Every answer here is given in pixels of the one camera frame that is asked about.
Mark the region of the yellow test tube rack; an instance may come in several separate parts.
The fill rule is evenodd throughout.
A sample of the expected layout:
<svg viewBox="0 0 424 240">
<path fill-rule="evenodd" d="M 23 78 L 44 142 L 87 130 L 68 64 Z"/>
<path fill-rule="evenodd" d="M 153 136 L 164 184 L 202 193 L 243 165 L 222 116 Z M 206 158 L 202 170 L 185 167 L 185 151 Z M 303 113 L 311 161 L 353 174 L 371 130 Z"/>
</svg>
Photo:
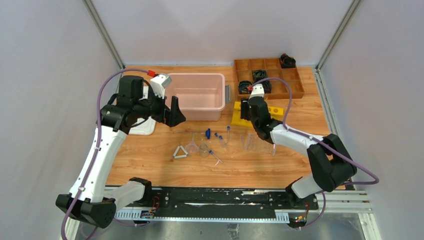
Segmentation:
<svg viewBox="0 0 424 240">
<path fill-rule="evenodd" d="M 285 110 L 280 107 L 268 106 L 270 116 L 274 119 L 281 121 L 284 117 Z M 247 128 L 253 128 L 252 123 L 249 120 L 241 119 L 241 102 L 236 101 L 234 103 L 234 109 L 231 118 L 231 124 L 236 126 L 242 126 Z"/>
</svg>

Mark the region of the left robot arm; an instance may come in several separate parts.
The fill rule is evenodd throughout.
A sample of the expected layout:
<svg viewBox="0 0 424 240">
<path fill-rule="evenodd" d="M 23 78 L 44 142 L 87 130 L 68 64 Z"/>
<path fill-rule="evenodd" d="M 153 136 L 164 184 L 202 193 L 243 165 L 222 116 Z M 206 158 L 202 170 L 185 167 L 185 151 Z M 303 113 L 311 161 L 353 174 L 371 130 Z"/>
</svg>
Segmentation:
<svg viewBox="0 0 424 240">
<path fill-rule="evenodd" d="M 137 202 L 149 206 L 153 201 L 152 183 L 132 177 L 126 184 L 105 192 L 105 185 L 116 155 L 138 120 L 154 120 L 175 127 L 186 120 L 179 99 L 166 104 L 166 88 L 172 82 L 168 74 L 151 80 L 125 75 L 119 80 L 118 92 L 97 111 L 97 127 L 83 168 L 69 193 L 60 194 L 56 206 L 67 218 L 98 228 L 106 228 L 117 211 Z"/>
</svg>

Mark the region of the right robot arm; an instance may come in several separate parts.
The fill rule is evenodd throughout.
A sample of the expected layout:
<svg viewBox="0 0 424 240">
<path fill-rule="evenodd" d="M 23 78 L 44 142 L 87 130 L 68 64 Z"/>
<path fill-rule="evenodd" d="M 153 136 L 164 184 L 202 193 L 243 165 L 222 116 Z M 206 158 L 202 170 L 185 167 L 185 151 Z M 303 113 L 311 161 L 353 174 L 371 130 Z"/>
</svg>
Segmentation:
<svg viewBox="0 0 424 240">
<path fill-rule="evenodd" d="M 318 192 L 332 192 L 357 173 L 337 135 L 311 135 L 284 125 L 271 117 L 267 103 L 260 96 L 242 98 L 240 108 L 241 119 L 251 122 L 261 140 L 290 148 L 308 158 L 311 174 L 285 188 L 285 201 L 290 208 L 298 209 Z"/>
</svg>

